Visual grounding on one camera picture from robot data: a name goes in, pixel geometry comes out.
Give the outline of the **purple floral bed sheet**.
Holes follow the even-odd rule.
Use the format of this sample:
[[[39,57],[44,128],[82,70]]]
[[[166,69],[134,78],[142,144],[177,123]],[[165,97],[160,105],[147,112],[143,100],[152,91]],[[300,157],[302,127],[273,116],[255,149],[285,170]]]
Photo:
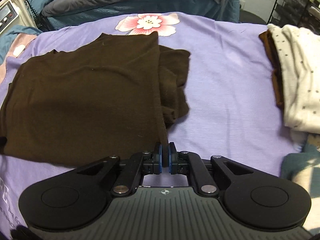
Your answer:
[[[272,65],[258,35],[266,25],[211,20],[177,12],[169,24],[176,33],[159,37],[159,44],[188,50],[190,67],[185,95],[189,113],[169,129],[168,139],[178,151],[188,150],[203,159],[229,159],[280,175],[282,159],[296,153],[289,129],[283,125],[272,86]],[[1,84],[1,103],[18,68],[30,57],[52,50],[74,51],[101,33],[126,35],[120,15],[40,34],[18,58],[7,58],[7,76]],[[1,232],[24,220],[17,201],[29,185],[70,168],[35,163],[1,155]]]

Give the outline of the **rust brown folded garment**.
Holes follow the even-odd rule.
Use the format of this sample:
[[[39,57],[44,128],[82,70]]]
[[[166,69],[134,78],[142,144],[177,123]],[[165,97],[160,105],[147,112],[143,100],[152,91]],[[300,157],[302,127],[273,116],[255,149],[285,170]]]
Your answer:
[[[280,65],[276,45],[272,38],[272,34],[269,30],[261,33],[259,35],[259,38],[264,45],[265,53],[272,65],[271,79],[272,79],[274,96],[276,99],[276,106],[283,111],[284,110],[283,79],[282,79],[281,65]]]

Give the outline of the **dark brown garment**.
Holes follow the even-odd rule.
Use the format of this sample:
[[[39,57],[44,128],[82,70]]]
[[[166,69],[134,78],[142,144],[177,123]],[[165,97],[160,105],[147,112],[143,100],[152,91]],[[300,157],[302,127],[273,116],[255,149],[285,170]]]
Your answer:
[[[1,154],[82,166],[167,146],[187,115],[190,53],[149,35],[100,35],[20,66],[1,106]]]

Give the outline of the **white control panel machine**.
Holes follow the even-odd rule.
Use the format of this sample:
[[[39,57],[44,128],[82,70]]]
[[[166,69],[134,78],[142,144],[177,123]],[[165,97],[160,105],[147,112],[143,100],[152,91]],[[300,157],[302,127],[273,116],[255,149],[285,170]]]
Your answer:
[[[27,0],[1,0],[1,36],[16,25],[36,27]]]

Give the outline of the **white polka dot garment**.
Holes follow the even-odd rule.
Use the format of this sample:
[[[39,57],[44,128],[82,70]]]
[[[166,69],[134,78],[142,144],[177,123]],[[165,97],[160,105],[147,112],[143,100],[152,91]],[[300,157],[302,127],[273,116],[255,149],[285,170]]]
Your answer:
[[[306,28],[267,25],[279,57],[284,124],[319,133],[319,35]]]

